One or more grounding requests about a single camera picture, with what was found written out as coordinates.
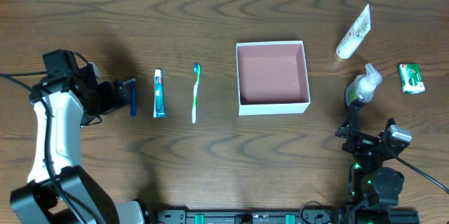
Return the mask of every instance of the pink box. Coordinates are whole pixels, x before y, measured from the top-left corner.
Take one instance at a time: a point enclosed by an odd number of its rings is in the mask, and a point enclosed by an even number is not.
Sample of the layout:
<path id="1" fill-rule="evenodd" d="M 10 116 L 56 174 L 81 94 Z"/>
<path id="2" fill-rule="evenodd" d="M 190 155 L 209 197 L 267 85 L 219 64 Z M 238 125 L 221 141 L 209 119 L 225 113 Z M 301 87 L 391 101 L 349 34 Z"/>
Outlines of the pink box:
<path id="1" fill-rule="evenodd" d="M 310 104 L 302 41 L 236 45 L 239 115 L 303 113 Z"/>

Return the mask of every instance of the green and white package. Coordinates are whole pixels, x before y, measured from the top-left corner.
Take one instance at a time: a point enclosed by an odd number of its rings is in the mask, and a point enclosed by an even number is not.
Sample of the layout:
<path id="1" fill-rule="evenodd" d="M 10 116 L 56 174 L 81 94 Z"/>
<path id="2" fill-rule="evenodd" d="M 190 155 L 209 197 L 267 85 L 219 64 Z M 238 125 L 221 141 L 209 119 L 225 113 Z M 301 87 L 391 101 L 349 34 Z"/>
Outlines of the green and white package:
<path id="1" fill-rule="evenodd" d="M 401 77 L 402 91 L 408 94 L 421 93 L 425 90 L 420 66 L 416 63 L 400 64 L 398 66 Z"/>

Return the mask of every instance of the hand soap bottle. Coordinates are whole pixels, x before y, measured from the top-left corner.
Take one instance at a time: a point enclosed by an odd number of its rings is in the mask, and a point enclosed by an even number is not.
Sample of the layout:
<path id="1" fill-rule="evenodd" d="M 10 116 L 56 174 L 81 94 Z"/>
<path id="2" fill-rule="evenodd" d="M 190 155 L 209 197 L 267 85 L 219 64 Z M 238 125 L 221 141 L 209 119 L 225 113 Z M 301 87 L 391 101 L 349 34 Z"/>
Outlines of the hand soap bottle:
<path id="1" fill-rule="evenodd" d="M 358 75 L 346 88 L 344 100 L 346 105 L 355 105 L 359 109 L 373 99 L 376 86 L 382 81 L 382 76 L 368 63 L 365 65 L 366 74 Z"/>

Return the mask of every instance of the blue handle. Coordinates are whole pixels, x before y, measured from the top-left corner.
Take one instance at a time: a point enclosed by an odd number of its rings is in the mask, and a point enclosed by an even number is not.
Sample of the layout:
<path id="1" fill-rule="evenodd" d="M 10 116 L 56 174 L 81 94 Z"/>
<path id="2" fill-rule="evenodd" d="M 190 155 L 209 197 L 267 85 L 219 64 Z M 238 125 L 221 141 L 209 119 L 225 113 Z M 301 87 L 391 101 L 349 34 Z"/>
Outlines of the blue handle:
<path id="1" fill-rule="evenodd" d="M 131 87 L 131 116 L 135 117 L 137 114 L 137 110 L 135 109 L 135 84 L 134 82 L 130 83 Z"/>

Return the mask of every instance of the toothbrush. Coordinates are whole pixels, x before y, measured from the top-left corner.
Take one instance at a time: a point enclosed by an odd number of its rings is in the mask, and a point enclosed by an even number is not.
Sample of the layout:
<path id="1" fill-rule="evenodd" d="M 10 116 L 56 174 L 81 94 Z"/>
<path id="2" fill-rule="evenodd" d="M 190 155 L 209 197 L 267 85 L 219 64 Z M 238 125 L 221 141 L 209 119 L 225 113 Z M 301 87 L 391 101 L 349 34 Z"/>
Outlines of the toothbrush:
<path id="1" fill-rule="evenodd" d="M 195 63 L 194 72 L 196 73 L 196 83 L 194 85 L 194 104 L 192 106 L 192 122 L 195 124 L 196 122 L 196 94 L 198 93 L 198 85 L 199 85 L 199 76 L 201 74 L 201 66 L 199 63 Z"/>

